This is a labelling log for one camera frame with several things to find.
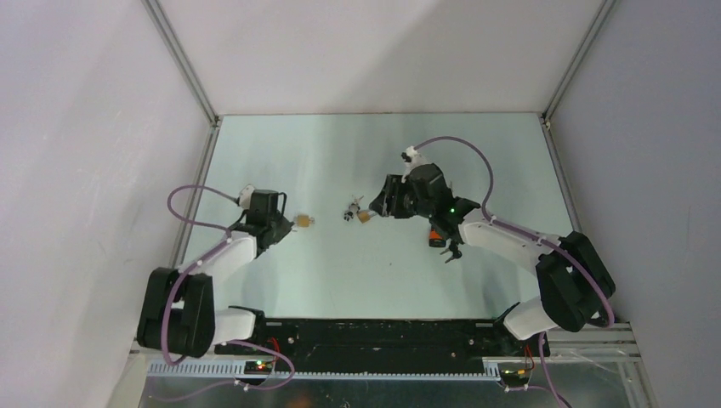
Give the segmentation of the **small brass padlock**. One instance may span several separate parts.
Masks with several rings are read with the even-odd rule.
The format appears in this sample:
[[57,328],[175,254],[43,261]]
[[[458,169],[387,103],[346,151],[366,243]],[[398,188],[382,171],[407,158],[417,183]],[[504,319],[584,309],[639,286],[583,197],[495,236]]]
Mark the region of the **small brass padlock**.
[[293,225],[297,228],[307,229],[315,224],[315,219],[308,214],[297,214],[293,220]]
[[364,209],[364,210],[360,210],[356,214],[356,217],[362,224],[366,224],[369,221],[371,221],[373,218],[375,218],[377,215],[378,214],[373,210]]

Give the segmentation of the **orange black padlock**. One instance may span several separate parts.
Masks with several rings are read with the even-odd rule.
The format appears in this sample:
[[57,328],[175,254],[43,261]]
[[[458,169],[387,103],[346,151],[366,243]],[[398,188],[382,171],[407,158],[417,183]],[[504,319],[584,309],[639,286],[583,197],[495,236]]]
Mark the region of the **orange black padlock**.
[[434,227],[431,227],[429,229],[428,243],[429,243],[429,246],[433,247],[433,248],[445,248],[446,247],[446,239],[444,239]]

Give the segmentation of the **black keys bunch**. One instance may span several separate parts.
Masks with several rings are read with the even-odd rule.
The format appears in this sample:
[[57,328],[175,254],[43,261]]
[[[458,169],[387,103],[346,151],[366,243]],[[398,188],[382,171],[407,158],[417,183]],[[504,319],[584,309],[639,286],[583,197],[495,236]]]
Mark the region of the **black keys bunch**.
[[461,251],[462,241],[450,239],[447,241],[446,247],[441,251],[440,255],[445,256],[445,264],[458,260],[463,256]]

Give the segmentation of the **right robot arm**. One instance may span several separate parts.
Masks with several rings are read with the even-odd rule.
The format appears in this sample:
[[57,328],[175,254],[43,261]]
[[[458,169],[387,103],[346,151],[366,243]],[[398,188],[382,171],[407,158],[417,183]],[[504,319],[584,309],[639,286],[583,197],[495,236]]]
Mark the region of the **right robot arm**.
[[479,247],[536,277],[538,296],[510,307],[495,323],[494,342],[503,354],[518,354],[530,337],[556,327],[579,332],[615,320],[609,299],[616,283],[584,234],[544,235],[497,218],[454,195],[434,164],[388,175],[369,208],[384,218],[426,218],[453,260],[462,256],[462,245]]

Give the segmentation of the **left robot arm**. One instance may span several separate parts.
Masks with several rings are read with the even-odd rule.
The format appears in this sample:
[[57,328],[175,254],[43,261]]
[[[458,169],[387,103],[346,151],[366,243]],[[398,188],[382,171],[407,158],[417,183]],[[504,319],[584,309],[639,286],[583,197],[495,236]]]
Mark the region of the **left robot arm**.
[[231,201],[241,216],[220,226],[221,239],[202,255],[178,268],[154,269],[145,289],[135,339],[139,346],[162,352],[175,366],[200,358],[211,347],[236,340],[249,354],[265,350],[269,332],[256,323],[258,313],[243,307],[222,309],[216,290],[293,230],[285,215],[287,194],[246,186]]

